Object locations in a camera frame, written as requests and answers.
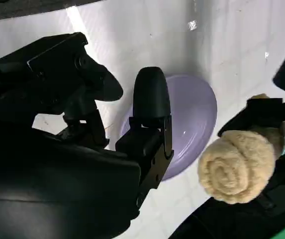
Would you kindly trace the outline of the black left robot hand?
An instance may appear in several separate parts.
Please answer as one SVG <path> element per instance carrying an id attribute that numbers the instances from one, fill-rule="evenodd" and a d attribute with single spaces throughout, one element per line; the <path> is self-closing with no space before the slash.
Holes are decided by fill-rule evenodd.
<path id="1" fill-rule="evenodd" d="M 218 136 L 230 130 L 249 130 L 253 126 L 280 128 L 285 122 L 285 102 L 282 98 L 249 99 L 246 107 L 229 120 Z M 281 169 L 277 169 L 273 183 L 285 184 L 285 154 L 280 157 Z"/>

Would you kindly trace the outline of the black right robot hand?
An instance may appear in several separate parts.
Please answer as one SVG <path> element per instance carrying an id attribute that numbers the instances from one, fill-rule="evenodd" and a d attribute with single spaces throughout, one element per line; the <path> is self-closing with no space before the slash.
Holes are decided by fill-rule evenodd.
<path id="1" fill-rule="evenodd" d="M 139 71 L 129 130 L 107 149 L 96 102 L 123 89 L 87 43 L 53 35 L 0 58 L 0 239 L 114 238 L 174 156 L 159 67 Z"/>

